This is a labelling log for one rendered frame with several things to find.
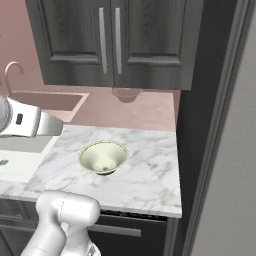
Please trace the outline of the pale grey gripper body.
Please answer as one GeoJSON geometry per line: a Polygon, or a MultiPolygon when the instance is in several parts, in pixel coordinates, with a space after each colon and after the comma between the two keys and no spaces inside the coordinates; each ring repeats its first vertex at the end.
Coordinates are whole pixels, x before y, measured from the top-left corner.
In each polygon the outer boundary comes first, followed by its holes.
{"type": "Polygon", "coordinates": [[[63,130],[63,121],[46,112],[40,115],[37,136],[59,136],[63,130]]]}

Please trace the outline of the pale green bowl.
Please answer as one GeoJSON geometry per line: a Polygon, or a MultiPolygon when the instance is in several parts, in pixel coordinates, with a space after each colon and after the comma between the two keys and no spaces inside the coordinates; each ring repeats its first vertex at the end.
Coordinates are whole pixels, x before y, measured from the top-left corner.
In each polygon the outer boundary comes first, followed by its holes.
{"type": "Polygon", "coordinates": [[[109,175],[125,164],[128,149],[116,141],[96,141],[79,153],[78,161],[87,171],[98,175],[109,175]]]}

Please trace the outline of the white sink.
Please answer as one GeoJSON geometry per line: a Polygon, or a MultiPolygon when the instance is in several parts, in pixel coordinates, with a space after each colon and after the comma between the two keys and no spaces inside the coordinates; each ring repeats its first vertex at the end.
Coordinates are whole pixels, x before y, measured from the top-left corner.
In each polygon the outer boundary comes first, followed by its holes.
{"type": "Polygon", "coordinates": [[[28,182],[57,140],[58,136],[0,138],[0,181],[28,182]]]}

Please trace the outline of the dark grey cupboard door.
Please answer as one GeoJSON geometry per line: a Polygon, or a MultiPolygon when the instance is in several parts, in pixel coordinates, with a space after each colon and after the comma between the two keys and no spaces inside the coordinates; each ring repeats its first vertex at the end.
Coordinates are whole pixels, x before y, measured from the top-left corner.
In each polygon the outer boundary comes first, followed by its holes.
{"type": "Polygon", "coordinates": [[[192,87],[204,0],[111,0],[115,86],[192,87]],[[117,73],[115,8],[121,14],[122,74],[117,73]]]}
{"type": "Polygon", "coordinates": [[[46,85],[114,85],[110,0],[25,0],[46,85]],[[99,8],[104,8],[107,74],[103,73],[99,8]]]}

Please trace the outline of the dark grey base cupboard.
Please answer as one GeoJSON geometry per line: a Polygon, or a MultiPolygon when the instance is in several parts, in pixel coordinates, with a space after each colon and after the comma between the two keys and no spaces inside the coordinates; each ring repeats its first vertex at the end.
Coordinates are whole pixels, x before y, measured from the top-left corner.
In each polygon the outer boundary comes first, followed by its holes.
{"type": "Polygon", "coordinates": [[[34,202],[0,199],[0,256],[20,256],[37,224],[34,202]]]}

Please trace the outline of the black dishwasher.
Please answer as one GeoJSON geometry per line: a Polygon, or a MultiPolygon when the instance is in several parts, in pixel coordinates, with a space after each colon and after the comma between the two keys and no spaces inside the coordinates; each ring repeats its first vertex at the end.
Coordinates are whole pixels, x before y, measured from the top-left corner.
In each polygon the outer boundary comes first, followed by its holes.
{"type": "Polygon", "coordinates": [[[140,237],[90,231],[101,256],[163,256],[167,218],[154,215],[102,210],[95,224],[140,229],[140,237]]]}

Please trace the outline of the grey fridge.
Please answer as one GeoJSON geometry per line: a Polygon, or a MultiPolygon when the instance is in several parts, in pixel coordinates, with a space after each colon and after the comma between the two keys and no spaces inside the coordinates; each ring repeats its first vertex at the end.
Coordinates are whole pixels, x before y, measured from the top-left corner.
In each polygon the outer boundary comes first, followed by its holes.
{"type": "Polygon", "coordinates": [[[256,256],[256,0],[205,0],[177,140],[174,256],[256,256]]]}

